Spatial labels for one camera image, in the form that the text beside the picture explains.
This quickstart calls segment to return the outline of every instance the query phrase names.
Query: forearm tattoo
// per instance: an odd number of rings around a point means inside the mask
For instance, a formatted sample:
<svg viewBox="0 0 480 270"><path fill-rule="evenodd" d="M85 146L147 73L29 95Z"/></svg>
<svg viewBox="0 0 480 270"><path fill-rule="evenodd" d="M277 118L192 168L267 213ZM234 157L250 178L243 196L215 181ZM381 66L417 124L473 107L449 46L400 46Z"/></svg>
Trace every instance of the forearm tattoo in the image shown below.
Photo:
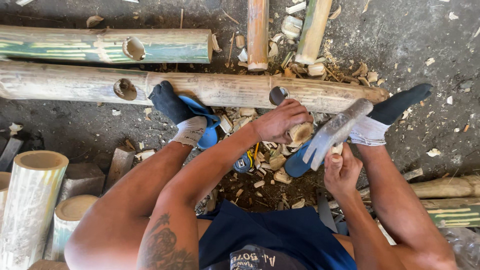
<svg viewBox="0 0 480 270"><path fill-rule="evenodd" d="M140 245L137 268L146 270L198 269L193 254L185 248L175 249L177 236L167 227L170 215L163 214Z"/></svg>

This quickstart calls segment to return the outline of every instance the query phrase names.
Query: plastic bag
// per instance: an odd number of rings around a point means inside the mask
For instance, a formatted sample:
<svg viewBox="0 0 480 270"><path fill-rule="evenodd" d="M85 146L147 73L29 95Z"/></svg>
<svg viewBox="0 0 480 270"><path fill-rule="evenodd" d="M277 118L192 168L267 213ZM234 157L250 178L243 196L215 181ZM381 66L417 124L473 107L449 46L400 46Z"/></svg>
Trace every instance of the plastic bag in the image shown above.
<svg viewBox="0 0 480 270"><path fill-rule="evenodd" d="M480 234L467 228L441 228L439 230L452 246L456 264L460 270L480 269Z"/></svg>

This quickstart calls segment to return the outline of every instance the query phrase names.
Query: hand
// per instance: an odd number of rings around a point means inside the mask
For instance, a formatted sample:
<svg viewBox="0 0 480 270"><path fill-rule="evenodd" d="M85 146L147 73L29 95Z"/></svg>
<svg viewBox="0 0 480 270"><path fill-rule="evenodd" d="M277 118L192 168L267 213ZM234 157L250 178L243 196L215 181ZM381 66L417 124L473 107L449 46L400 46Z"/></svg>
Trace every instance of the hand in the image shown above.
<svg viewBox="0 0 480 270"><path fill-rule="evenodd" d="M350 196L357 191L356 184L363 163L353 156L347 143L343 143L342 155L325 156L324 183L327 190L335 197Z"/></svg>
<svg viewBox="0 0 480 270"><path fill-rule="evenodd" d="M292 141L287 130L305 122L313 122L307 108L300 102L288 98L275 109L253 121L252 126L259 136L259 141L287 144Z"/></svg>

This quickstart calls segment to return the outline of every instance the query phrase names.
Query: dirt floor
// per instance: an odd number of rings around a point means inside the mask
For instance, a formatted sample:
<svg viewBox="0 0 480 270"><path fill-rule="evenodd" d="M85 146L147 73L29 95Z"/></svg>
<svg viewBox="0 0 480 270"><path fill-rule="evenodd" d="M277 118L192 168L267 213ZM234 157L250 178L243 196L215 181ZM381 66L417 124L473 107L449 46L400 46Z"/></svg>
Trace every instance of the dirt floor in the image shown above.
<svg viewBox="0 0 480 270"><path fill-rule="evenodd" d="M179 64L181 72L238 74L246 68L235 65L226 68L229 39L232 33L247 34L247 0L139 0L86 1L86 0L35 0L24 7L14 0L5 0L0 5L0 23L58 28L86 28L85 22L92 15L104 19L95 28L179 28L180 9L184 8L183 28L209 28L218 36L222 52L213 54L211 64ZM334 0L331 11L342 6L341 14L329 20L324 41L331 40L327 50L333 60L327 65L350 75L359 62L375 70L379 78L386 79L381 87L390 93L408 90L419 83L434 86L432 96L411 107L412 112L402 124L395 123L387 132L387 149L401 172L422 168L424 176L412 182L432 180L450 173L450 177L478 174L480 172L480 2L477 0L371 0L364 11L364 0ZM271 0L270 37L280 33L282 19L287 15L285 7L293 6L291 0ZM227 12L240 24L224 14ZM453 12L458 19L449 19ZM305 10L293 14L304 18ZM279 64L289 51L296 51L297 44L284 40L279 54L271 59L269 73L281 70ZM326 56L322 45L319 57ZM232 59L237 62L240 49L233 47ZM434 58L429 66L425 61ZM350 60L354 61L353 70ZM135 64L122 66L153 71L158 64ZM168 64L168 71L175 64ZM453 104L447 104L452 96ZM7 138L8 126L14 122L24 125L19 136L26 140L22 151L47 149L66 155L71 163L95 162L107 172L115 147L129 139L139 149L161 149L176 133L176 126L160 112L150 114L145 120L146 106L104 104L54 100L6 100L0 98L0 133ZM121 115L113 116L112 110ZM432 148L441 155L429 157ZM195 149L187 163L200 153ZM322 168L319 172L308 171L292 184L270 184L268 174L262 193L254 195L253 183L257 175L239 175L236 182L230 181L233 172L221 181L224 192L219 197L235 201L238 186L245 191L237 204L245 209L263 211L276 208L281 194L286 193L290 203L301 198L315 202L315 190L323 187ZM367 186L364 172L360 175L358 188ZM250 206L248 198L253 199Z"/></svg>

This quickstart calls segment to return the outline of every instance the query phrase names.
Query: foot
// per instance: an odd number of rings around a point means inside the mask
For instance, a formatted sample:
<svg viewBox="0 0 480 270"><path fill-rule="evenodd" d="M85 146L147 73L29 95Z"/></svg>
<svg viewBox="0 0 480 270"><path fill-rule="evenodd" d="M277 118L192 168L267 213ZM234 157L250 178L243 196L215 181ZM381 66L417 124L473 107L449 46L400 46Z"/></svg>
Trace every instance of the foot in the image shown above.
<svg viewBox="0 0 480 270"><path fill-rule="evenodd" d="M205 132L207 119L193 113L173 92L172 84L168 81L156 85L148 98L155 109L170 118L179 128L172 141L195 147Z"/></svg>
<svg viewBox="0 0 480 270"><path fill-rule="evenodd" d="M385 131L402 113L413 104L429 97L430 84L420 84L408 91L393 95L391 98L373 106L373 110L359 120L352 129L352 143L368 146L384 145Z"/></svg>

